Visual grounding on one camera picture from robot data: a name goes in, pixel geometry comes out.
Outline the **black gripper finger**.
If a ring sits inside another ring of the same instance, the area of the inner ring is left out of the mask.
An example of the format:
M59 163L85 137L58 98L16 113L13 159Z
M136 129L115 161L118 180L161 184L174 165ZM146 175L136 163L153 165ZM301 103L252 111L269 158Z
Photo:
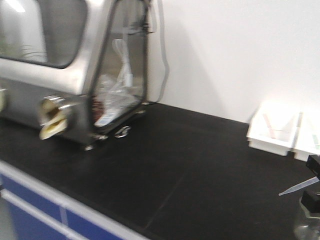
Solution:
M303 192L301 203L310 213L320 212L320 194L313 191L305 190Z
M310 169L317 178L320 177L320 157L318 155L309 155L306 161L306 167Z

